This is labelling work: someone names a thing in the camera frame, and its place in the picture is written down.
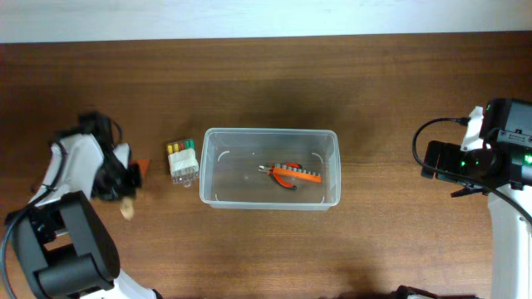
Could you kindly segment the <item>orange scraper with wooden handle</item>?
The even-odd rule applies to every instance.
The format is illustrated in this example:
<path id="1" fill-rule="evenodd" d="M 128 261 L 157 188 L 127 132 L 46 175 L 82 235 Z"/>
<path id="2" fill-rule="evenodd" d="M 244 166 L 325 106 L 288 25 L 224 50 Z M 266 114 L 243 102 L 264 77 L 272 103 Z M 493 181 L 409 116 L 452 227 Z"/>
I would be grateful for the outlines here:
<path id="1" fill-rule="evenodd" d="M 134 160 L 131 165 L 137 164 L 140 169 L 140 181 L 143 182 L 146 177 L 147 170 L 149 168 L 150 161 L 148 159 Z M 134 217 L 134 197 L 124 197 L 120 202 L 120 211 L 123 218 L 127 221 L 131 221 Z"/>

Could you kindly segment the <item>clear case of coloured screwdrivers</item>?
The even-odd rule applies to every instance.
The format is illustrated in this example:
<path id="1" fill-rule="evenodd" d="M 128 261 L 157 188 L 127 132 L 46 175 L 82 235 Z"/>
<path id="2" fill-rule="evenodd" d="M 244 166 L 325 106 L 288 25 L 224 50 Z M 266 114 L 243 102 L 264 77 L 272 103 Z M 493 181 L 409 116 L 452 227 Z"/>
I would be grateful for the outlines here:
<path id="1" fill-rule="evenodd" d="M 190 187 L 200 176 L 200 163 L 196 159 L 192 139 L 170 142 L 166 145 L 170 176 L 174 184 Z"/>

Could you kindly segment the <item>clear plastic storage container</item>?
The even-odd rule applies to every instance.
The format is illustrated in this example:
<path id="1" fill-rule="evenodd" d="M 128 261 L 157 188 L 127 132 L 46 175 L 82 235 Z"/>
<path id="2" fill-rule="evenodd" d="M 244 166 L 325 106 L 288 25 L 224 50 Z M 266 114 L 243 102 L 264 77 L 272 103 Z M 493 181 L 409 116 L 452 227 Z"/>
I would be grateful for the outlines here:
<path id="1" fill-rule="evenodd" d="M 341 193 L 339 143 L 331 130 L 205 133 L 199 196 L 213 208 L 325 211 Z"/>

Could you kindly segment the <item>red handled small pliers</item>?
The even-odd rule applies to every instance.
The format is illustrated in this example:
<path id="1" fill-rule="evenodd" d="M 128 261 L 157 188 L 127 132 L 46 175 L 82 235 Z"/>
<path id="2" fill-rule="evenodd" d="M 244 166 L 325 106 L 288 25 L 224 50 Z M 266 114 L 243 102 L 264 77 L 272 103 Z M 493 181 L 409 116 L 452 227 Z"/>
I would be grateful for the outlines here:
<path id="1" fill-rule="evenodd" d="M 283 187 L 284 189 L 295 191 L 297 189 L 296 185 L 286 182 L 278 174 L 275 174 L 273 172 L 274 168 L 286 168 L 287 169 L 288 167 L 291 167 L 292 169 L 301 169 L 302 165 L 293 163 L 293 162 L 284 163 L 284 164 L 275 164 L 273 166 L 260 165 L 259 172 L 266 173 L 266 175 L 268 175 L 276 184 Z"/>

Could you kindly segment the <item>orange holder of drill bits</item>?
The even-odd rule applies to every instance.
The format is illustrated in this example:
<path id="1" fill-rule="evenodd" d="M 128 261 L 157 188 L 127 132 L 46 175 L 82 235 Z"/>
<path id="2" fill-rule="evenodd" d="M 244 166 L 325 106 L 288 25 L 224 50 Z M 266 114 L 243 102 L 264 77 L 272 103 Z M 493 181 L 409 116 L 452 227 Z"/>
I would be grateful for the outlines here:
<path id="1" fill-rule="evenodd" d="M 320 173 L 309 171 L 306 169 L 292 169 L 291 167 L 286 168 L 274 168 L 273 172 L 279 176 L 286 176 L 294 179 L 305 180 L 308 182 L 313 182 L 320 184 L 322 178 Z"/>

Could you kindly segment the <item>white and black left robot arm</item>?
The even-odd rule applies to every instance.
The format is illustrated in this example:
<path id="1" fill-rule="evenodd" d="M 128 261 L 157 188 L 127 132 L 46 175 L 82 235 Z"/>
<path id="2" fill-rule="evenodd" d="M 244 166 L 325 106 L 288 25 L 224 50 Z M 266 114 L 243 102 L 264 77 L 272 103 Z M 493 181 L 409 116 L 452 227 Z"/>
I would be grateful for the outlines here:
<path id="1" fill-rule="evenodd" d="M 11 212 L 1 250 L 11 246 L 37 298 L 158 298 L 122 269 L 116 245 L 90 201 L 133 199 L 142 168 L 120 126 L 93 111 L 55 133 L 51 162 L 27 205 Z"/>

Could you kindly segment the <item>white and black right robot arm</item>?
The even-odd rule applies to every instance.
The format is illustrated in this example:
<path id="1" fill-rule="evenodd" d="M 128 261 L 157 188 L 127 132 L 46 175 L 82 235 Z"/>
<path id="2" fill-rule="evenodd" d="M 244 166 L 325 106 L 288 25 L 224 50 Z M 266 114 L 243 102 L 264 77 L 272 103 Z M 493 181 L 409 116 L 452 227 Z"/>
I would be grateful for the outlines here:
<path id="1" fill-rule="evenodd" d="M 452 197 L 488 198 L 493 231 L 491 295 L 531 296 L 531 104 L 495 98 L 455 123 L 466 128 L 459 145 L 433 140 L 421 176 L 460 185 Z"/>

